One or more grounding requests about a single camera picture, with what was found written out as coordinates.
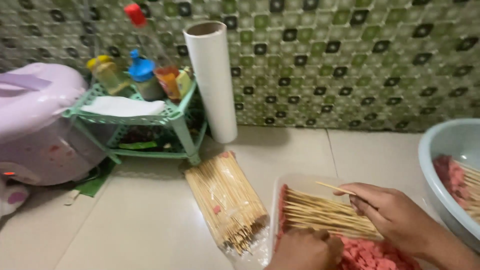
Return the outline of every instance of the green tile wall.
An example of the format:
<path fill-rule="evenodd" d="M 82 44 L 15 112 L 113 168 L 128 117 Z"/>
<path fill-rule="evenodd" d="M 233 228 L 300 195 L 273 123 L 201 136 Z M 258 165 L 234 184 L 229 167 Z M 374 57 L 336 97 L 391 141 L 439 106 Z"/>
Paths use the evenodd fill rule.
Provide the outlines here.
<path fill-rule="evenodd" d="M 62 63 L 86 74 L 82 0 L 0 1 L 0 69 Z M 121 65 L 137 37 L 122 7 L 90 0 L 104 53 Z M 137 1 L 179 65 L 182 29 L 228 28 L 239 124 L 422 131 L 480 116 L 478 0 Z"/>

